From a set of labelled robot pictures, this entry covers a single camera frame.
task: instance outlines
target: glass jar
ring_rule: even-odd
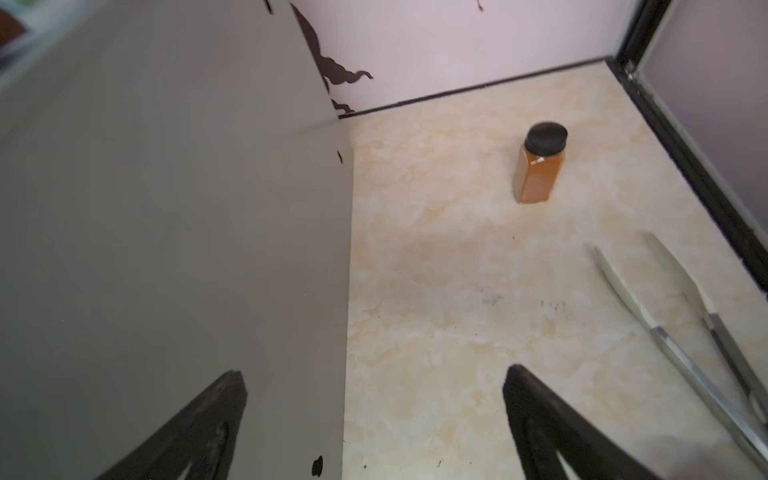
[[[512,188],[519,204],[546,201],[565,159],[568,131],[553,121],[541,122],[528,130],[520,147]]]

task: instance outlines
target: beige marble surface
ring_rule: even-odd
[[[517,205],[528,127],[570,131],[550,200]],[[746,411],[640,229],[695,272],[768,381],[768,304],[603,64],[345,121],[355,158],[345,480],[523,478],[501,388],[527,366],[665,478],[756,470],[601,275]]]

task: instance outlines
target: metal tongs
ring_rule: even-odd
[[[768,394],[760,383],[757,375],[744,358],[738,345],[726,329],[723,321],[717,313],[712,300],[706,295],[699,283],[688,273],[680,261],[653,233],[647,233],[647,240],[651,251],[661,264],[668,268],[683,286],[684,293],[690,304],[697,309],[707,324],[718,349],[723,354],[728,366],[733,371],[737,382],[746,393],[750,405],[764,428],[768,419]],[[752,459],[763,474],[768,475],[768,444],[762,432],[753,429],[752,425],[726,400],[710,379],[696,366],[688,355],[667,334],[650,315],[635,292],[627,285],[627,282],[619,274],[615,263],[609,260],[600,248],[595,247],[594,252],[603,273],[608,282],[616,291],[616,294],[624,302],[624,305],[640,320],[640,323],[648,329],[656,345],[663,351],[677,370],[688,381],[691,387],[703,400],[707,408],[725,426],[733,440]]]

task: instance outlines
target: bottle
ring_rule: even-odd
[[[566,138],[565,127],[553,121],[541,122],[528,130],[512,181],[519,204],[535,204],[549,198],[565,159]]]

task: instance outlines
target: gray panel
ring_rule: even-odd
[[[0,478],[93,478],[228,369],[231,478],[340,478],[352,158],[272,4],[145,4],[0,145]]]
[[[768,2],[679,0],[675,6],[643,59],[641,79],[711,164],[745,220],[768,230]]]

